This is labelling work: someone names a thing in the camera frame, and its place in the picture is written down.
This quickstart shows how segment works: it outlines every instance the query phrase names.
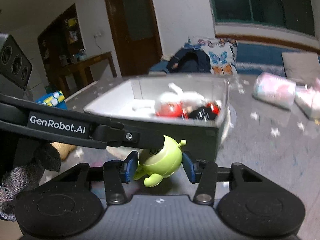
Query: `tissue package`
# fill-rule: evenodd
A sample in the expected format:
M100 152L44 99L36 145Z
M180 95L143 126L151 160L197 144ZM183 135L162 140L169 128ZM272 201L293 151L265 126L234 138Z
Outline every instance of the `tissue package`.
M296 104L309 119L320 118L320 92L313 89L296 91Z
M253 96L259 100L290 110L295 98L296 83L267 72L258 76Z

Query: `door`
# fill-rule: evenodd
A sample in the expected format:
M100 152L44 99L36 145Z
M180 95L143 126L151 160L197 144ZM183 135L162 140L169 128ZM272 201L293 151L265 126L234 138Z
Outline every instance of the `door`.
M147 74L162 49L152 0L106 0L122 76Z

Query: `window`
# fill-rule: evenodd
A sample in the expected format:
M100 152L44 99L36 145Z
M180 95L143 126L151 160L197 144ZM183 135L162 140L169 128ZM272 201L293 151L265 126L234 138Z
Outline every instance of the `window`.
M279 26L315 36L310 0L212 0L217 22Z

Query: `green toy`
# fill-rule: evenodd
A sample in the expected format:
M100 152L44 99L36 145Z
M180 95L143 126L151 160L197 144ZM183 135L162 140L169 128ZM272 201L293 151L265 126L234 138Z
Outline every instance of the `green toy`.
M182 163L180 147L186 143L186 140L182 140L178 144L176 140L164 135L164 146L161 150L141 149L138 167L133 179L141 179L147 174L150 177L144 180L144 185L146 187L158 185L163 178L171 176L179 169Z

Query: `table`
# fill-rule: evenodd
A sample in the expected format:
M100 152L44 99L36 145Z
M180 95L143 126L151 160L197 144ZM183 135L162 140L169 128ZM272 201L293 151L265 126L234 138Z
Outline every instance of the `table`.
M85 105L126 79L101 80L71 98L67 106L82 112ZM249 75L228 78L230 108L234 109L234 113L231 130L218 152L216 163L221 167L230 167L231 163L241 162L296 194L306 207L306 218L298 236L305 240L319 239L320 126L315 121L309 121L295 104L288 112L255 100L252 97L255 79L256 76ZM118 158L124 159L130 151L122 149ZM61 171L80 162L88 162L91 166L102 165L115 159L109 152L78 147L62 163ZM103 197L102 185L95 187L95 192ZM142 180L125 185L128 195L188 194L193 197L195 189L196 185L188 182L182 168L154 188L145 188ZM228 185L218 182L215 197L219 199L227 192Z
M113 59L112 59L112 55L111 55L111 51L100 54L100 55L95 55L95 56L89 57L84 61L79 61L75 64L67 65L67 66L61 68L58 73L58 80L59 80L59 84L61 87L61 91L65 95L65 97L68 97L70 94L68 83L66 81L66 76L73 74L73 73L76 73L76 72L79 72L80 76L81 76L82 83L86 87L87 85L89 85L90 81L93 82L91 71L90 71L89 67L91 65L94 65L94 64L101 62L103 60L106 60L106 59L109 61L113 77L117 77L115 65L113 63Z

